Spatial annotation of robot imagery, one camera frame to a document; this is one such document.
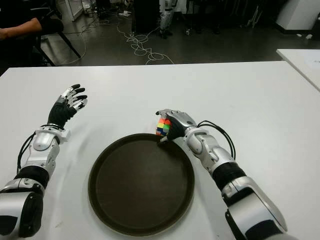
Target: black cable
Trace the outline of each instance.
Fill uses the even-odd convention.
[[[21,169],[21,158],[23,156],[23,154],[25,153],[25,151],[27,150],[29,144],[31,143],[32,139],[34,139],[34,136],[36,135],[36,132],[34,132],[33,134],[31,134],[23,143],[19,155],[18,155],[18,160],[17,160],[17,166],[16,166],[16,173],[18,174],[19,170]]]
[[[231,137],[227,134],[227,132],[221,128],[220,126],[214,124],[213,122],[211,121],[208,121],[208,120],[204,120],[202,122],[200,122],[198,125],[197,125],[197,128],[200,128],[200,127],[203,127],[203,126],[208,126],[208,127],[212,127],[216,130],[218,130],[224,137],[225,139],[227,140],[229,146],[230,146],[230,151],[231,151],[231,156],[233,157],[234,160],[236,160],[236,148],[235,148],[235,145],[231,139]]]

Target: black chair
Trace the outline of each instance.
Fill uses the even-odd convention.
[[[34,46],[51,66],[55,66],[55,64],[41,48],[41,36],[44,35],[59,34],[78,58],[81,58],[80,54],[63,33],[64,24],[59,20],[62,19],[62,14],[57,9],[55,0],[24,0],[24,2],[28,4],[31,12],[38,18],[42,26],[42,31],[37,33]],[[56,15],[59,19],[52,19],[51,16],[53,15]]]

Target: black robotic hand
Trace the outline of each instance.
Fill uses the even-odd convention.
[[[65,90],[53,105],[47,124],[64,129],[66,122],[87,104],[87,95],[76,96],[85,90],[85,88],[80,88],[80,84]]]
[[[187,113],[182,111],[164,109],[157,111],[155,114],[161,115],[162,118],[169,119],[171,122],[170,130],[167,136],[161,139],[161,143],[184,137],[188,128],[197,126],[196,122]]]

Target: gray floor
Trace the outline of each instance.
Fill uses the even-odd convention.
[[[136,56],[124,35],[129,36],[131,19],[116,17],[99,22],[96,16],[81,15],[72,22],[68,16],[65,4],[61,4],[63,12],[64,32],[78,52],[77,56],[70,50],[58,35],[50,35],[42,42],[42,48],[56,65],[67,66],[114,66],[114,65],[144,65],[148,56]],[[90,25],[86,32],[81,32]],[[172,24],[173,36],[161,39],[157,34],[151,34],[143,46],[152,48],[152,52],[165,54],[175,64],[224,63],[224,62],[254,62],[278,61],[277,49],[319,49],[320,41],[307,40],[295,34],[282,34],[272,27],[225,28],[220,35],[215,35],[209,28],[204,28],[202,34],[193,32],[186,36],[185,24],[176,19]],[[149,61],[148,64],[170,64],[165,57],[162,60]]]

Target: black sleeve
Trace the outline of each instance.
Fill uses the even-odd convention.
[[[34,18],[30,8],[22,0],[6,0],[6,2],[7,28],[19,26]]]

